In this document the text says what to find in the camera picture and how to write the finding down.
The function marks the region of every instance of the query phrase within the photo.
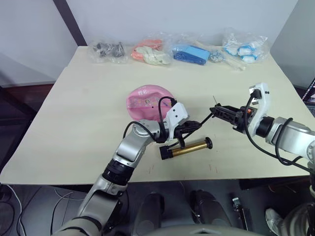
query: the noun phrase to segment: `light blue item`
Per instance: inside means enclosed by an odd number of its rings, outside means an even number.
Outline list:
[[[173,46],[172,51],[174,59],[199,65],[204,65],[210,55],[209,51],[188,44],[177,44]]]
[[[254,63],[257,60],[258,56],[251,54],[246,56],[241,56],[241,59],[247,63]]]
[[[223,50],[225,50],[227,53],[229,53],[232,56],[236,56],[238,48],[239,48],[239,45],[231,44],[231,45],[225,45],[223,47]]]
[[[245,56],[251,55],[255,50],[255,47],[252,47],[250,44],[245,44],[238,48],[237,53],[240,56]]]

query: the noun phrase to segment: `white cable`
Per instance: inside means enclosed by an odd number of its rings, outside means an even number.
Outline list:
[[[74,200],[74,201],[83,201],[83,200],[84,200],[84,198],[82,198],[82,199],[76,199],[76,198],[65,198],[65,197],[61,196],[61,195],[57,192],[57,190],[56,190],[56,189],[55,189],[55,193],[56,193],[56,195],[57,195],[57,196],[59,196],[59,197],[60,197],[60,198],[62,198],[62,199]]]
[[[183,185],[183,183],[182,183],[181,181],[179,181],[179,183],[181,184],[181,186],[182,186],[182,188],[183,188],[184,198],[185,198],[185,197],[186,197],[185,187],[184,187],[184,185]],[[191,208],[191,206],[190,206],[189,203],[188,203],[188,205],[189,205],[189,208],[190,208],[191,212],[195,215],[195,217],[197,218],[198,222],[201,224],[201,221],[200,221],[200,219],[199,219],[197,213]]]
[[[16,192],[14,191],[14,189],[10,185],[7,185],[7,186],[13,192],[14,196],[16,197],[16,200],[18,200],[19,205],[20,205],[20,214],[22,214],[22,204],[21,204],[21,201],[20,201],[18,195],[16,194]],[[23,227],[22,222],[21,222],[21,217],[19,218],[19,223],[20,223],[20,226],[21,226],[21,229],[23,231],[24,236],[26,236],[26,233],[24,231],[24,227]]]

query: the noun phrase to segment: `white sneaker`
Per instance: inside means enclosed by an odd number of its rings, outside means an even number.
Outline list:
[[[265,211],[265,217],[269,229],[276,235],[280,236],[279,224],[283,221],[281,216],[275,210],[269,208]]]

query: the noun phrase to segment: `beige table surface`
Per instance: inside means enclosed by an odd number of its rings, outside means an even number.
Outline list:
[[[315,130],[314,117],[272,57],[233,71],[228,65],[205,66],[175,61],[170,67],[131,60],[128,64],[92,64],[86,47],[79,47],[32,122],[16,152],[0,175],[10,184],[90,184],[103,172],[131,121],[126,97],[135,88],[156,84],[182,102],[190,119],[201,121],[214,106],[240,107],[249,98],[248,87],[268,83],[272,117],[293,117]],[[148,146],[131,181],[259,178],[306,175],[296,167],[255,149],[246,135],[217,118],[188,139],[210,137],[213,149],[162,161],[159,145]],[[255,140],[274,152],[261,137]],[[283,157],[295,155],[281,152]]]

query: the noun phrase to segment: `blue object in plastic bag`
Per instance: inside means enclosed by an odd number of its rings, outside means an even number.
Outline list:
[[[204,65],[210,52],[192,45],[179,44],[172,48],[174,59]]]

